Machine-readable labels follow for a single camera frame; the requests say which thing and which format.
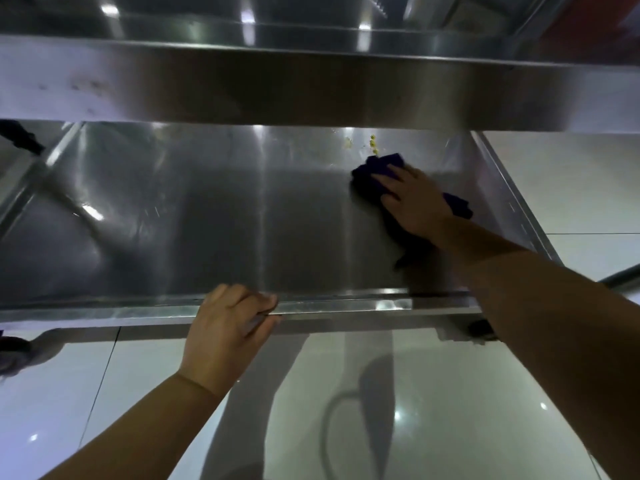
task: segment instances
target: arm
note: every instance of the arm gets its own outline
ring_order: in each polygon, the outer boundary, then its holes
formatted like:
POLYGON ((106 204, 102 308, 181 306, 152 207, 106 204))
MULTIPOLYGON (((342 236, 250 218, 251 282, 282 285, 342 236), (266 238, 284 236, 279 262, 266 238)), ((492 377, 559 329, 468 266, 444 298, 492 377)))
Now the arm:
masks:
POLYGON ((640 470, 640 307, 453 217, 422 172, 376 178, 386 209, 450 254, 500 339, 532 373, 613 480, 640 470))
POLYGON ((42 480, 165 479, 280 318, 275 297, 240 285, 209 293, 189 329, 180 369, 42 480))

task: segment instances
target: floor tile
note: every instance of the floor tile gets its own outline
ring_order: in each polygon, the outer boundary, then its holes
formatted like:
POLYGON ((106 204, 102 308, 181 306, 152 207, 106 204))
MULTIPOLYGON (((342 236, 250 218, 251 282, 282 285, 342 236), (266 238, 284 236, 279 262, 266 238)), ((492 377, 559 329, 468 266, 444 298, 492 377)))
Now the floor tile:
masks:
MULTIPOLYGON (((180 333, 150 333, 121 332, 85 442, 177 369, 180 333)), ((172 475, 232 477, 597 480, 504 345, 434 329, 269 339, 172 475)))
POLYGON ((640 264, 640 234, 550 234, 565 266, 598 281, 640 264))
POLYGON ((43 355, 0 379, 3 477, 33 480, 76 452, 117 328, 7 332, 34 340, 43 355))
POLYGON ((546 233, 640 232, 640 135, 486 135, 546 233))

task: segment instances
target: hand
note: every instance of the hand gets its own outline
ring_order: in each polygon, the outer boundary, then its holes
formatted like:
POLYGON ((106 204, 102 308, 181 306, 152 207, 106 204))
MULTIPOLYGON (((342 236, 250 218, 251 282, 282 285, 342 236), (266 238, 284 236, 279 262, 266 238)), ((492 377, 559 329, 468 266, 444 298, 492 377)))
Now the hand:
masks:
POLYGON ((451 208, 435 182, 409 165, 398 168, 389 165, 399 180, 386 175, 372 175, 395 195, 382 195, 385 209, 396 218, 405 231, 430 239, 437 224, 451 217, 451 208))
POLYGON ((247 333, 249 322, 270 312, 277 302, 275 296, 253 293, 242 285, 219 285, 204 298, 189 329, 178 374, 222 400, 281 317, 268 315, 247 333))

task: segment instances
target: tile grout line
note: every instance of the tile grout line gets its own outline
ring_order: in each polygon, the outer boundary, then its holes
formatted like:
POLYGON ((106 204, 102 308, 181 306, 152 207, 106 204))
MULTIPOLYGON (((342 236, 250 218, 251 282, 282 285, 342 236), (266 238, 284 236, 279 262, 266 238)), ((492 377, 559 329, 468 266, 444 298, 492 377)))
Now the tile grout line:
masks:
POLYGON ((593 469, 596 470, 596 475, 598 476, 598 480, 604 480, 604 478, 602 478, 602 476, 600 475, 600 471, 598 470, 597 466, 596 466, 596 459, 593 457, 593 455, 591 454, 591 452, 589 450, 587 450, 587 455, 589 455, 589 460, 591 460, 591 464, 593 465, 593 469))
POLYGON ((547 235, 640 235, 640 232, 546 232, 547 235))
POLYGON ((104 372, 102 373, 102 379, 100 379, 100 386, 98 386, 98 391, 95 393, 95 397, 93 398, 93 404, 91 405, 91 411, 89 411, 89 416, 87 416, 86 423, 84 425, 84 430, 82 432, 82 436, 80 437, 80 443, 78 443, 78 448, 76 451, 80 450, 82 446, 82 442, 84 440, 84 436, 86 434, 86 430, 89 427, 89 420, 91 419, 91 414, 93 412, 93 408, 95 407, 95 402, 98 400, 98 395, 100 394, 100 389, 102 388, 102 383, 104 382, 104 377, 107 375, 107 369, 109 368, 109 363, 111 362, 111 357, 113 355, 113 351, 116 348, 116 343, 118 343, 118 337, 120 336, 120 331, 122 327, 118 327, 118 332, 116 333, 116 338, 113 341, 113 347, 111 348, 111 353, 109 354, 109 358, 107 359, 107 364, 104 366, 104 372))

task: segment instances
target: stainless steel table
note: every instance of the stainless steel table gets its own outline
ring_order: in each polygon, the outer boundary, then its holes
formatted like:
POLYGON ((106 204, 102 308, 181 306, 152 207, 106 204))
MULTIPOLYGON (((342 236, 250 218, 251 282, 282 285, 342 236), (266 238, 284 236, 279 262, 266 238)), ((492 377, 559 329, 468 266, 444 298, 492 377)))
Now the stainless steel table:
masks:
POLYGON ((477 314, 436 250, 394 268, 403 251, 349 185, 372 145, 557 259, 480 133, 76 123, 4 183, 0 328, 190 322, 219 282, 297 319, 477 314))

